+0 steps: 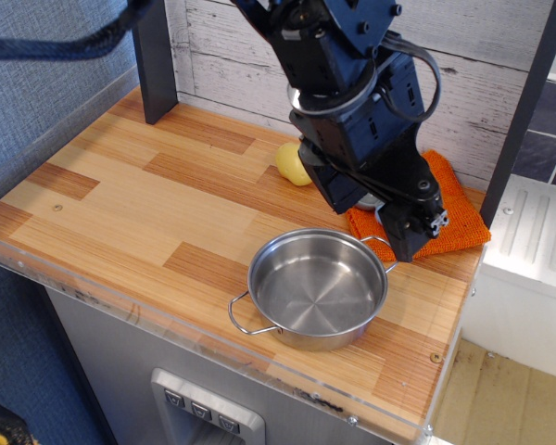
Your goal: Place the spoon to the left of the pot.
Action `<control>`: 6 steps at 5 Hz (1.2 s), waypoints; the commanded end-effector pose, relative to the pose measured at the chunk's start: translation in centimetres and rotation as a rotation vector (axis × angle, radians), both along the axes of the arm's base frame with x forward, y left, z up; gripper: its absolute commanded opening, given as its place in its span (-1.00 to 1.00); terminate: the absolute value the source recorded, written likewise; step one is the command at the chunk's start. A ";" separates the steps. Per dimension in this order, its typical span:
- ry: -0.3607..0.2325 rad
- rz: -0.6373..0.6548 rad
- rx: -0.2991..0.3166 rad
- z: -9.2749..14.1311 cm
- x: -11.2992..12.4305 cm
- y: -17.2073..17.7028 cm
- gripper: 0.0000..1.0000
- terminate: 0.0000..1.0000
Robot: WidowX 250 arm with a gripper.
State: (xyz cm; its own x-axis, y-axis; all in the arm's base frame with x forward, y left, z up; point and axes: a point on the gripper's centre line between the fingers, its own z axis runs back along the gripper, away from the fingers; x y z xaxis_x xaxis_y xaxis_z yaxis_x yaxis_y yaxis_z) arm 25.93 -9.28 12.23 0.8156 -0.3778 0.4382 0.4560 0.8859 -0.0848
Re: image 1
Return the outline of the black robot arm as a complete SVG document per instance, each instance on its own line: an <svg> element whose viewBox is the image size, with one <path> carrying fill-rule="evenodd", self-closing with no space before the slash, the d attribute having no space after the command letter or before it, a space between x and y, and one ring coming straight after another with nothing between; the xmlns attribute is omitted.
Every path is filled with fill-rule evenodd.
<svg viewBox="0 0 556 445"><path fill-rule="evenodd" d="M398 261L438 237L448 216L440 187L416 146L436 110L424 103L415 64L432 56L390 28L394 1L240 1L288 80L290 121L302 165L343 213L368 195Z"/></svg>

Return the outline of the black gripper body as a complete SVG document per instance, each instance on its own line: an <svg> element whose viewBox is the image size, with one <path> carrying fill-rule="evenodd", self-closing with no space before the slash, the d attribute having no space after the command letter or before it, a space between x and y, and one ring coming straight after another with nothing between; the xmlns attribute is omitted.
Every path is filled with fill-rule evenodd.
<svg viewBox="0 0 556 445"><path fill-rule="evenodd" d="M318 146L303 138L298 155L311 181L338 214L372 194L399 205L410 213L409 228L430 239L449 223L440 186L423 156L416 138L420 125L412 124L383 150L357 170L329 160Z"/></svg>

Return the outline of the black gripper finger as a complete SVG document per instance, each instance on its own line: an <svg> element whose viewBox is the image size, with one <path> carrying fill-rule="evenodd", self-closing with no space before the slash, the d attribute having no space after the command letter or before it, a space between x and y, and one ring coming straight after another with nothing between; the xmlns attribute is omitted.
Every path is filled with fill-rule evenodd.
<svg viewBox="0 0 556 445"><path fill-rule="evenodd" d="M380 209L380 221L397 261L413 257L440 233L440 217L426 218L410 206L387 203Z"/></svg>

